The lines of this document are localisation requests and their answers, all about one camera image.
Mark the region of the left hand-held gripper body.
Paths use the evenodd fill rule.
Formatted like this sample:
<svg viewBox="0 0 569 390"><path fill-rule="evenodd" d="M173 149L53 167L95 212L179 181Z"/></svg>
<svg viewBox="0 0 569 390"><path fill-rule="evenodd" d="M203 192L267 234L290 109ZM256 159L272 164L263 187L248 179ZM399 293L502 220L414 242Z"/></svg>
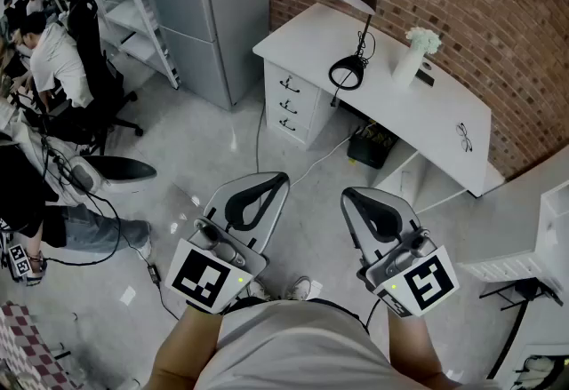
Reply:
<svg viewBox="0 0 569 390"><path fill-rule="evenodd" d="M268 260L210 220L195 221L181 239L164 285L192 306L219 314L266 268Z"/></svg>

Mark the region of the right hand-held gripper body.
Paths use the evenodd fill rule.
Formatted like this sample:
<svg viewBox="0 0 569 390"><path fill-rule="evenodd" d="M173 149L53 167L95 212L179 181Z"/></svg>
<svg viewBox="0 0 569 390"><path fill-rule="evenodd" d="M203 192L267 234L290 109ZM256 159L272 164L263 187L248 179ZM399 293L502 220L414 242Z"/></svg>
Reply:
<svg viewBox="0 0 569 390"><path fill-rule="evenodd" d="M358 277L399 317L420 317L459 289L445 247L423 227L387 242L386 251L367 227L357 230L357 242L363 257Z"/></svg>

